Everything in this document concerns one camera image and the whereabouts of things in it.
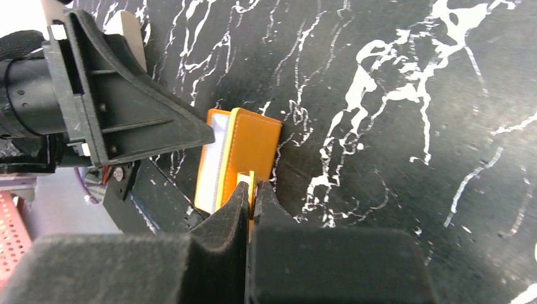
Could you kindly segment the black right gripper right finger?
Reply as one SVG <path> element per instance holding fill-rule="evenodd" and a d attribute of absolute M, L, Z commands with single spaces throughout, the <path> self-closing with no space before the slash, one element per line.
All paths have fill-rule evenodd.
<path fill-rule="evenodd" d="M 413 237 L 297 223 L 268 182 L 256 190 L 249 303 L 435 303 Z"/>

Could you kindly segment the orange leather card holder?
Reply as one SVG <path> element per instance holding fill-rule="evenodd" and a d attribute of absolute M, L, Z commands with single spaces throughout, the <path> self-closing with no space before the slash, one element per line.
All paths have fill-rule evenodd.
<path fill-rule="evenodd" d="M 242 182 L 247 185 L 248 228 L 257 224 L 261 183 L 272 174 L 282 122 L 234 108 L 209 110 L 207 124 L 215 140 L 201 152 L 194 205 L 209 217 L 193 234 L 201 239 L 222 239 L 238 221 L 226 223 L 221 209 Z"/>

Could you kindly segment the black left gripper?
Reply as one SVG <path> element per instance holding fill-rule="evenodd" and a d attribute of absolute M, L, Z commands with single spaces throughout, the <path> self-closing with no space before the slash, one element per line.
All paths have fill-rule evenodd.
<path fill-rule="evenodd" d="M 66 37 L 21 30 L 1 37 L 1 173 L 52 174 L 115 165 L 215 140 L 187 102 L 145 72 L 124 36 L 105 34 L 81 9 L 59 21 Z"/>

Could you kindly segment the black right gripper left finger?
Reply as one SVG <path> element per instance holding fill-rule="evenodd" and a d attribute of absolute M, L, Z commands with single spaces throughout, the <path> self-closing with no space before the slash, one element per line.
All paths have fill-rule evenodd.
<path fill-rule="evenodd" d="M 190 232 L 39 238 L 2 303 L 244 303 L 249 187 Z"/>

